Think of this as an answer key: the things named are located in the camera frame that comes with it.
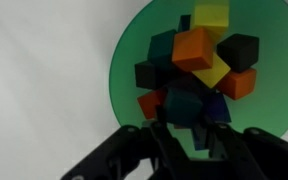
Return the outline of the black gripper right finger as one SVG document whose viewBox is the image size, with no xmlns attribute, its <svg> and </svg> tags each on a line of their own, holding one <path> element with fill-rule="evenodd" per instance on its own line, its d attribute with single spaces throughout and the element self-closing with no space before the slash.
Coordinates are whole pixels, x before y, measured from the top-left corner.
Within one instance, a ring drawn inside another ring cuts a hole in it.
<svg viewBox="0 0 288 180">
<path fill-rule="evenodd" d="M 288 142 L 250 127 L 242 133 L 204 117 L 210 160 L 202 180 L 288 180 Z"/>
</svg>

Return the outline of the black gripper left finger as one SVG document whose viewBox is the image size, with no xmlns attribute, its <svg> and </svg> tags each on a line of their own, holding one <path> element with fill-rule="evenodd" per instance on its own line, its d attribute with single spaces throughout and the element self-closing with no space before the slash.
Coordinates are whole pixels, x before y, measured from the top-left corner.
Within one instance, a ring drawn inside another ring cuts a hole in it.
<svg viewBox="0 0 288 180">
<path fill-rule="evenodd" d="M 156 106 L 156 121 L 141 128 L 121 126 L 77 163 L 60 180 L 125 180 L 144 159 L 150 159 L 149 180 L 179 180 L 187 175 L 190 159 L 166 126 L 166 111 Z"/>
</svg>

